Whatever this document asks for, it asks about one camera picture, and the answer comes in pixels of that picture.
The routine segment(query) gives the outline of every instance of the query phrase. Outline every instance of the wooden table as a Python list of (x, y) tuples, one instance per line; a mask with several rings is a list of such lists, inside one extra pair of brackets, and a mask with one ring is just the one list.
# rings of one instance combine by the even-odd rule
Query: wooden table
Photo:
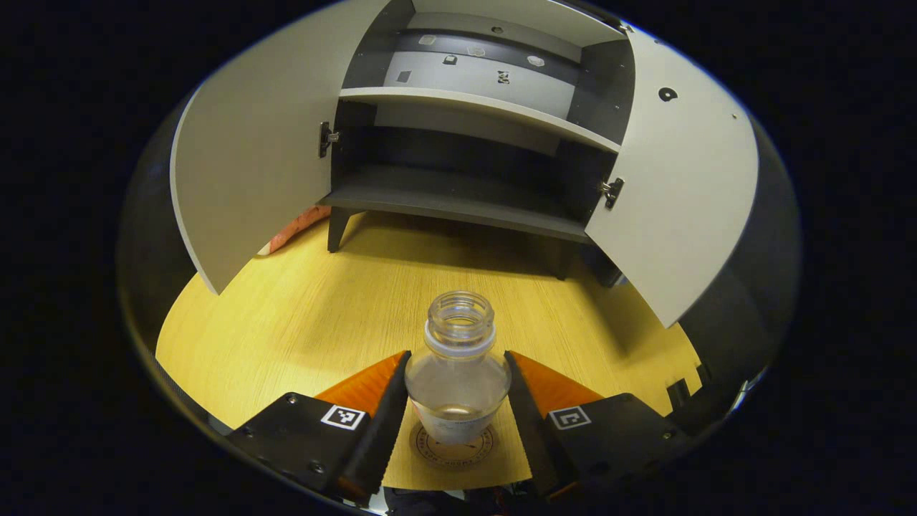
[[(314, 396), (398, 351), (420, 350), (430, 301), (455, 289), (491, 301), (497, 353), (518, 351), (603, 396), (631, 392), (667, 415), (667, 386), (682, 378), (691, 394), (701, 386), (680, 325), (664, 329), (631, 285), (601, 287), (582, 263), (557, 280), (551, 240), (380, 212), (352, 218), (337, 253), (326, 238), (322, 221), (253, 258), (219, 297), (196, 275), (172, 306), (156, 356), (230, 427), (285, 392)], [(509, 402), (494, 419), (493, 452), (466, 470), (414, 453), (416, 423), (406, 410), (384, 486), (463, 489), (531, 477)]]

